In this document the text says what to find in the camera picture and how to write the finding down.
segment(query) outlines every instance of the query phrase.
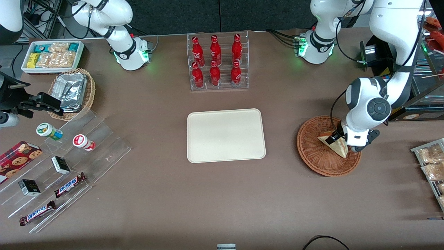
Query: red bottle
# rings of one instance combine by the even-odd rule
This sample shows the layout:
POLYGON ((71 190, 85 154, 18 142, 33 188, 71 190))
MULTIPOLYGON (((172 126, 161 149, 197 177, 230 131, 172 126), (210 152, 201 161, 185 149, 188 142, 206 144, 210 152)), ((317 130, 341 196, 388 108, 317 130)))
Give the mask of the red bottle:
POLYGON ((196 88, 201 89, 203 88, 203 74, 202 70, 199 69, 199 65, 197 62, 193 62, 193 71, 191 74, 193 75, 194 85, 196 85, 196 88))
POLYGON ((211 61, 210 75, 211 84, 216 87, 219 86, 219 84, 221 83, 221 71, 218 67, 218 63, 214 60, 211 61))
POLYGON ((197 36, 194 36, 191 40, 193 41, 194 60, 199 64, 199 68, 202 68, 205 65, 202 46, 200 46, 199 39, 197 38, 197 36))
POLYGON ((211 59, 216 61, 218 66, 222 64, 222 51, 221 46, 218 43, 218 36, 212 35, 211 36, 211 59))
POLYGON ((241 85, 241 74, 242 71, 239 68, 239 61, 235 61, 231 69, 231 86, 237 88, 241 85))
POLYGON ((242 64, 242 44, 241 44, 241 35, 234 35, 234 43, 231 47, 231 54, 233 55, 231 61, 234 64, 235 61, 239 61, 239 64, 242 64))

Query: round wicker basket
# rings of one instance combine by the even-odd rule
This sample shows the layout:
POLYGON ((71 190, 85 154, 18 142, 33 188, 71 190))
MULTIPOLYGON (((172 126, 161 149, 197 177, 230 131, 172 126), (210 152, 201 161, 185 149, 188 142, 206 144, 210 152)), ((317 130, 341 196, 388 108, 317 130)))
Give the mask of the round wicker basket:
MULTIPOLYGON (((338 118, 333 118, 335 125, 338 118)), ((361 160, 361 153, 352 152, 349 147, 347 158, 342 158, 322 143, 319 134, 334 130, 330 116, 313 117, 306 121, 297 133, 297 150, 304 162, 315 172, 329 177, 349 174, 361 160)))
MULTIPOLYGON (((84 70, 84 69, 74 69, 71 71, 67 71, 67 72, 63 72, 63 74, 74 74, 74 73, 82 73, 85 76, 87 76, 88 78, 88 82, 86 85, 86 90, 85 90, 85 95, 83 97, 83 103, 82 103, 82 109, 81 111, 84 111, 86 109, 90 109, 92 106, 92 103, 94 102, 94 95, 95 95, 95 83, 94 83, 94 79, 91 77, 90 73, 88 73, 88 71, 84 70)), ((51 86, 49 87, 49 91, 48 94, 52 93, 52 88, 54 87, 54 83, 55 83, 55 79, 54 81, 52 81, 51 86)), ((63 120, 63 121, 69 121, 71 120, 73 117, 75 117, 77 114, 79 114, 79 112, 77 113, 64 113, 63 116, 58 116, 54 113, 48 112, 49 115, 54 118, 54 119, 58 119, 58 120, 63 120)))

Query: dark backdrop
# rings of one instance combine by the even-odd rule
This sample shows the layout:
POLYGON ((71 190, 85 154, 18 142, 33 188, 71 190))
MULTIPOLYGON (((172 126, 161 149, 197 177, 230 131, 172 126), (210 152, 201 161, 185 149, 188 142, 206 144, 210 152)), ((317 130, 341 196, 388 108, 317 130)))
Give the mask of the dark backdrop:
POLYGON ((150 35, 308 28, 310 0, 127 0, 131 25, 150 35))

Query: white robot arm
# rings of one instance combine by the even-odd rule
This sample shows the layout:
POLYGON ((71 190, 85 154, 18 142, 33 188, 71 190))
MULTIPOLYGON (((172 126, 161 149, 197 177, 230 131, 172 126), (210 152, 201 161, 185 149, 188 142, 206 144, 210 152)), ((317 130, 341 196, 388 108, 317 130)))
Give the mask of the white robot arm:
POLYGON ((333 50, 336 27, 343 16, 365 14, 373 5, 373 0, 312 0, 311 13, 317 18, 316 29, 300 34, 305 38, 301 42, 299 57, 312 64, 321 64, 327 60, 333 50))
POLYGON ((410 80, 419 33, 417 15, 423 0, 375 0, 370 30, 396 48, 396 72, 389 81, 358 78, 347 88, 345 99, 350 109, 340 123, 339 132, 354 151, 361 151, 379 131, 392 109, 402 106, 410 95, 410 80))
POLYGON ((123 26, 133 18, 131 6, 125 0, 78 1, 72 5, 72 13, 80 7, 82 9, 74 15, 74 19, 102 35, 124 69, 136 70, 149 61, 147 41, 131 37, 123 26))

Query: white tray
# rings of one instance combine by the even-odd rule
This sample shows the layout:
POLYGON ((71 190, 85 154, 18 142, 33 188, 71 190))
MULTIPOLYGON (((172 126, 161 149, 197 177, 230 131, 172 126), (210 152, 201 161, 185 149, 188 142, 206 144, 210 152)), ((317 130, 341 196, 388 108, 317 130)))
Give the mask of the white tray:
POLYGON ((266 154, 258 109, 191 113, 187 130, 191 163, 262 159, 266 154))
POLYGON ((22 63, 22 71, 26 72, 28 74, 50 74, 50 73, 61 73, 69 70, 74 70, 77 68, 77 65, 79 65, 80 57, 82 56, 84 44, 79 40, 47 40, 47 41, 37 41, 32 42, 29 45, 28 51, 26 52, 25 59, 22 63), (26 64, 29 60, 29 55, 34 51, 34 48, 36 45, 43 45, 43 44, 51 44, 53 42, 61 42, 61 43, 71 43, 71 44, 79 44, 79 47, 77 48, 77 51, 75 52, 74 57, 74 63, 72 64, 72 67, 70 68, 55 68, 55 69, 45 69, 45 68, 27 68, 26 64))

